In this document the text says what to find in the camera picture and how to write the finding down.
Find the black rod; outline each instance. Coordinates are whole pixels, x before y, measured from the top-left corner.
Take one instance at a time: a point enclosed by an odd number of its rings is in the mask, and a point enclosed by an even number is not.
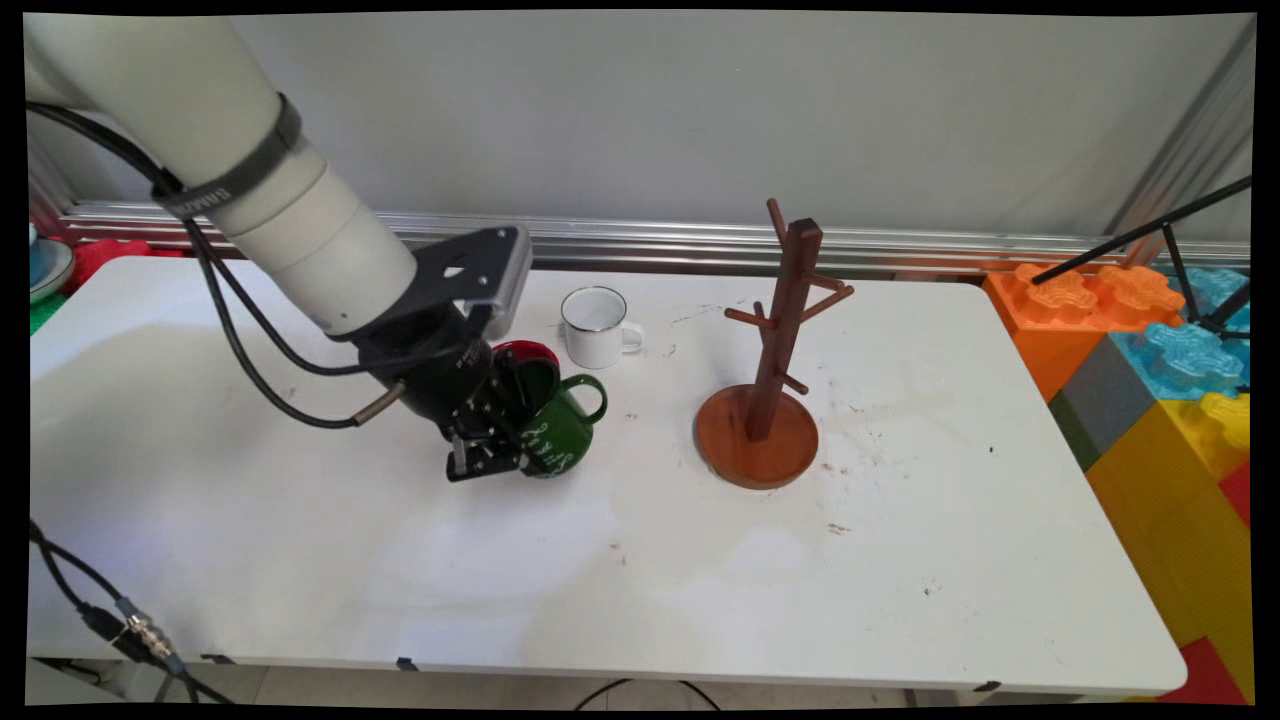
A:
[[[1220,328],[1225,328],[1226,319],[1234,315],[1235,311],[1239,310],[1240,307],[1244,307],[1244,304],[1248,301],[1249,301],[1249,281],[1244,281],[1244,284],[1242,284],[1235,292],[1233,292],[1231,297],[1224,300],[1222,304],[1217,306],[1217,310],[1213,310],[1213,313],[1210,314],[1208,322]]]
[[[1224,188],[1215,190],[1213,192],[1206,195],[1204,197],[1201,197],[1199,200],[1192,200],[1187,205],[1183,205],[1181,208],[1178,208],[1175,210],[1170,210],[1169,213],[1165,213],[1164,215],[1156,218],[1155,220],[1151,220],[1149,223],[1138,225],[1137,228],[1133,228],[1126,233],[1117,234],[1114,240],[1108,240],[1107,242],[1103,242],[1102,245],[1094,247],[1093,250],[1082,252],[1080,255],[1076,255],[1075,258],[1071,258],[1070,260],[1060,265],[1044,270],[1043,273],[1032,278],[1032,284],[1041,284],[1048,282],[1061,275],[1062,273],[1074,270],[1080,265],[1084,265],[1085,263],[1089,263],[1092,260],[1097,260],[1098,258],[1106,255],[1107,252],[1119,250],[1120,247],[1124,247],[1125,245],[1129,245],[1130,242],[1138,238],[1146,237],[1158,231],[1162,225],[1176,223],[1178,220],[1181,220],[1188,215],[1194,215],[1196,213],[1199,213],[1201,210],[1208,208],[1210,205],[1221,202],[1222,200],[1226,200],[1228,197],[1243,190],[1247,190],[1252,184],[1253,184],[1253,176],[1249,174],[1233,182],[1231,184]]]
[[[1178,284],[1181,286],[1183,297],[1187,299],[1187,313],[1193,323],[1199,322],[1199,307],[1196,306],[1196,293],[1192,292],[1192,283],[1187,279],[1187,268],[1183,266],[1183,254],[1178,251],[1178,241],[1174,240],[1174,228],[1164,225],[1160,228],[1165,233],[1165,246],[1169,247],[1169,259],[1174,261],[1174,272],[1178,273]]]

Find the red mug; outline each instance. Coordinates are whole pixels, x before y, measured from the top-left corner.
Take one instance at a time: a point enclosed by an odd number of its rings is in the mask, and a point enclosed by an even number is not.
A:
[[[534,342],[531,340],[513,340],[511,342],[504,342],[494,347],[493,354],[497,355],[498,352],[508,347],[511,348],[512,355],[515,355],[516,363],[524,363],[534,357],[545,357],[552,363],[554,363],[557,368],[559,368],[559,359],[556,357],[556,354],[552,352],[552,348],[547,347],[540,342]]]

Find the white wall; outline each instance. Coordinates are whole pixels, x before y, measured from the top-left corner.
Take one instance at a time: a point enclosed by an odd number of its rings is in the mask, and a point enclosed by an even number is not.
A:
[[[1247,22],[819,12],[234,18],[378,210],[1097,233]],[[32,124],[41,120],[31,120]],[[142,183],[60,128],[91,199]]]

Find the cable connector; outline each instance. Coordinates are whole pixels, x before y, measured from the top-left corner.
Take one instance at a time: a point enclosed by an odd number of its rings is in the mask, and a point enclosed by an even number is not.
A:
[[[110,610],[90,605],[81,611],[81,618],[88,629],[111,643],[111,647],[134,662],[147,662],[151,660],[151,651],[147,650],[142,639],[131,633],[129,628],[116,618]]]
[[[173,643],[160,629],[160,625],[155,624],[155,620],[150,615],[138,610],[133,601],[127,597],[122,597],[115,601],[115,606],[120,609],[124,614],[125,623],[128,623],[129,630],[132,630],[133,637],[138,638],[142,646],[163,662],[174,675],[187,671],[187,665],[178,657],[178,653],[173,650]]]

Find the large building block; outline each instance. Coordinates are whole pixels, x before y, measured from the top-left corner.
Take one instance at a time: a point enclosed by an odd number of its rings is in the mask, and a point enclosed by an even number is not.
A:
[[[1152,323],[1140,333],[1108,333],[1062,387],[1101,454],[1158,400],[1236,395],[1243,365],[1198,325]]]
[[[1188,268],[1187,282],[1192,286],[1196,307],[1202,314],[1208,315],[1228,297],[1230,297],[1233,292],[1248,282],[1248,278],[1235,270],[1206,270],[1203,268]],[[1172,281],[1172,283],[1174,287],[1180,287],[1176,279]],[[1244,307],[1240,307],[1234,315],[1228,318],[1226,329],[1242,333],[1249,332],[1251,305],[1251,302],[1245,302]],[[1183,307],[1181,315],[1184,318],[1187,316],[1187,307]],[[1229,340],[1222,343],[1222,350],[1240,359],[1244,364],[1244,370],[1240,373],[1240,378],[1244,380],[1244,384],[1249,384],[1249,341]]]
[[[991,274],[983,282],[1046,402],[1075,374],[1103,333],[1138,332],[1153,322],[1181,324],[1181,295],[1149,268],[1105,268],[1088,279],[1071,270],[1032,284],[1046,269],[1023,264],[1011,274]]]
[[[1053,400],[1048,401],[1048,411],[1057,421],[1057,429],[1066,438],[1066,446],[1071,448],[1071,455],[1075,456],[1080,470],[1088,470],[1098,460],[1098,448],[1089,439],[1089,433],[1085,432],[1080,419],[1075,415],[1071,402],[1059,392]]]
[[[1247,404],[1248,398],[1231,402]],[[1194,404],[1156,402],[1093,465],[1105,465],[1120,478],[1129,520],[1139,533],[1151,533],[1201,493],[1216,491],[1226,475],[1219,470],[1221,462],[1206,462],[1207,443],[1197,445],[1180,425],[1178,418],[1188,413],[1187,405]]]
[[[1202,315],[1208,315],[1217,306],[1231,297],[1231,293],[1240,290],[1240,286],[1247,283],[1249,278],[1236,273],[1235,270],[1228,270],[1225,268],[1219,268],[1213,270],[1207,270],[1204,268],[1188,268],[1187,269],[1187,282],[1192,286],[1192,297],[1196,299],[1196,309],[1201,311]],[[1172,287],[1179,292],[1185,295],[1178,281],[1172,281]],[[1245,302],[1243,307],[1235,311],[1234,315],[1226,319],[1226,327],[1234,329],[1233,325],[1248,325],[1249,324],[1249,302]],[[1181,315],[1187,316],[1187,309],[1184,307]]]
[[[1160,696],[1156,698],[1157,702],[1252,705],[1253,701],[1247,701],[1231,682],[1231,675],[1228,674],[1208,638],[1201,638],[1183,647],[1181,653],[1183,661],[1187,662],[1187,683],[1176,691]]]
[[[1098,497],[1102,511],[1116,532],[1120,544],[1124,546],[1133,569],[1142,579],[1147,594],[1151,596],[1160,619],[1165,621],[1165,628],[1179,647],[1204,635],[1204,628],[1192,612],[1187,600],[1183,598],[1174,575],[1147,537],[1138,530],[1138,524],[1133,512],[1120,493],[1120,483],[1124,482],[1124,468],[1116,468],[1114,461],[1106,459],[1096,462],[1085,473],[1093,493]]]
[[[1254,700],[1249,529],[1215,487],[1151,533],[1196,620],[1248,702]]]
[[[1222,351],[1222,340],[1199,325],[1153,323],[1140,333],[1117,333],[1116,346],[1158,400],[1199,400],[1206,392],[1235,397],[1243,364]]]
[[[1161,400],[1174,425],[1216,480],[1249,459],[1249,393],[1230,398],[1208,392],[1198,402]]]

